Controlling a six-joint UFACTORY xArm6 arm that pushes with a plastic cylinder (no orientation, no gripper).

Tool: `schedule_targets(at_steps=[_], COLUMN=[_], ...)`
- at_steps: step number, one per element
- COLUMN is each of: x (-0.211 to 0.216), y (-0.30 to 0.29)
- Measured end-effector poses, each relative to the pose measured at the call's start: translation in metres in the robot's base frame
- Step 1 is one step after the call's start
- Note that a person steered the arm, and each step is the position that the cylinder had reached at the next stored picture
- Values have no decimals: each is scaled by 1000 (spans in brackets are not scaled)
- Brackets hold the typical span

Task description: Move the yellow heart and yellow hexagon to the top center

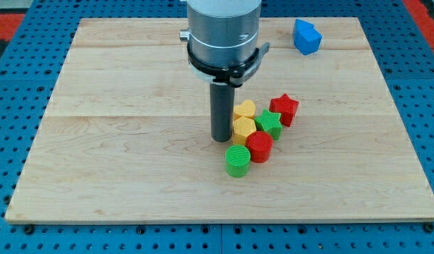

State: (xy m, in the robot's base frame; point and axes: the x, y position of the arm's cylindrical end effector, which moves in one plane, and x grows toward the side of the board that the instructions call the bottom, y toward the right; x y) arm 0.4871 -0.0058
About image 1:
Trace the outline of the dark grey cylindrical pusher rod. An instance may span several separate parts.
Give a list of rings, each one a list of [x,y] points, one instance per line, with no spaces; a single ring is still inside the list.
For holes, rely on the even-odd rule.
[[[211,136],[220,143],[232,136],[234,113],[234,88],[228,85],[210,84]]]

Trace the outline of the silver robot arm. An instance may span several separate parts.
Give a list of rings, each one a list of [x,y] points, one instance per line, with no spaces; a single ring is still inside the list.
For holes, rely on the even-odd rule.
[[[234,91],[254,76],[270,44],[257,46],[261,0],[187,0],[188,62],[210,84],[211,136],[226,142],[232,136]]]

